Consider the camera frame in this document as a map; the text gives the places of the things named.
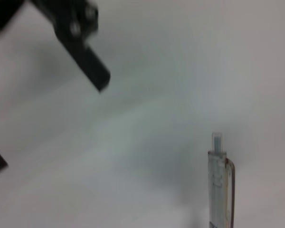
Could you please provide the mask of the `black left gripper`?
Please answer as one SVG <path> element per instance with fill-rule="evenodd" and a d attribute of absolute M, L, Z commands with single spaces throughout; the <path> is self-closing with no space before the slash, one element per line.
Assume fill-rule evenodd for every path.
<path fill-rule="evenodd" d="M 24 0 L 0 0 L 0 33 L 24 2 Z"/>

